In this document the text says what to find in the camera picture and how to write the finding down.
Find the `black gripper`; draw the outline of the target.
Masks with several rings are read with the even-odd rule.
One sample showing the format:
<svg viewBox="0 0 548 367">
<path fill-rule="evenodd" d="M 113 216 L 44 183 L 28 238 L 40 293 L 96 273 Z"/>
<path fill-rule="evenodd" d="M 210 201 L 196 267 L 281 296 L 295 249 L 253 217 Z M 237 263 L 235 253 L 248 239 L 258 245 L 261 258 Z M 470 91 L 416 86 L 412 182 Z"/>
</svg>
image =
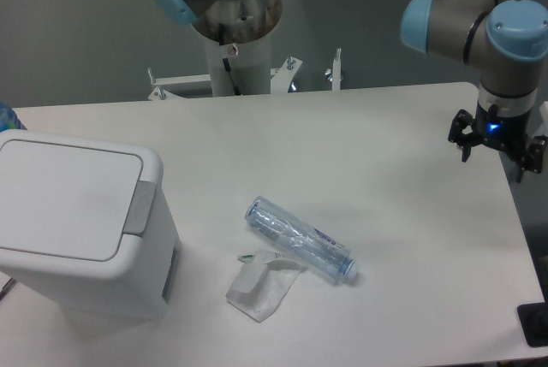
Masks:
<svg viewBox="0 0 548 367">
<path fill-rule="evenodd" d="M 478 145 L 509 154 L 515 164 L 515 183 L 521 183 L 526 172 L 539 175 L 544 168 L 547 136 L 527 137 L 534 99 L 534 95 L 479 95 L 475 119 L 466 110 L 459 110 L 450 124 L 448 141 L 461 150 L 463 163 Z"/>
</svg>

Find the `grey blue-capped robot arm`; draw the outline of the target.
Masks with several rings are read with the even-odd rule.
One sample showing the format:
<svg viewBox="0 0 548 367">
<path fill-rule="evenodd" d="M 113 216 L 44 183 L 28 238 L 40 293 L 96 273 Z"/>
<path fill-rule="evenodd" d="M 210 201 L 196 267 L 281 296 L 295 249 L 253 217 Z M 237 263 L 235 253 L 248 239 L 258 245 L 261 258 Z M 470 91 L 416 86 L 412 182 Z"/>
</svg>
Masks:
<svg viewBox="0 0 548 367">
<path fill-rule="evenodd" d="M 547 58 L 547 9 L 531 0 L 411 0 L 401 41 L 426 55 L 455 59 L 480 71 L 476 110 L 459 110 L 448 140 L 467 161 L 475 146 L 506 155 L 515 182 L 542 172 L 544 135 L 527 126 Z"/>
</svg>

